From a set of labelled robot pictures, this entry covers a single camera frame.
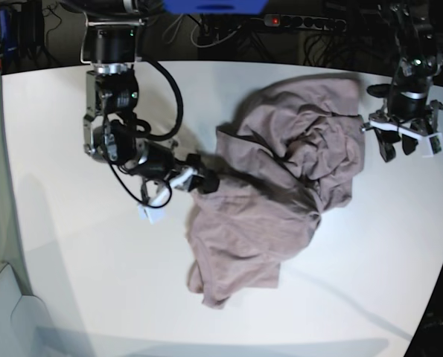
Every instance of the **pink cloth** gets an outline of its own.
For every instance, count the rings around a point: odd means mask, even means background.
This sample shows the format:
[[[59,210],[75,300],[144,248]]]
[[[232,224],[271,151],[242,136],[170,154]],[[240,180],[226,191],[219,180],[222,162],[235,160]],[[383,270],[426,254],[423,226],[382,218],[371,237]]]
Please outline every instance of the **pink cloth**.
[[[275,288],[281,262],[306,248],[323,211],[351,200],[364,140],[353,80],[302,78],[251,96],[234,134],[217,131],[232,168],[220,188],[194,193],[188,288],[220,309],[243,287]]]

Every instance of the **white table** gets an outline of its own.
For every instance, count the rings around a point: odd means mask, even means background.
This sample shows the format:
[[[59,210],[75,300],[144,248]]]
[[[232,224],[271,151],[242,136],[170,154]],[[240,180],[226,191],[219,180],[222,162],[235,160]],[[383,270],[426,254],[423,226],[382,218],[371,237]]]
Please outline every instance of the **white table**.
[[[362,83],[361,114],[388,79],[320,68],[167,62],[185,100],[186,147],[215,148],[215,127],[249,93],[290,77],[334,74]],[[4,122],[29,277],[73,356],[402,356],[443,263],[443,154],[385,164],[366,135],[365,170],[347,208],[322,217],[313,242],[282,266],[278,289],[244,289],[222,311],[186,286],[191,197],[169,218],[141,221],[106,165],[82,150],[87,67],[4,77]],[[173,125],[163,77],[137,66],[138,115]],[[430,97],[443,101],[443,89]],[[137,192],[139,181],[129,178]]]

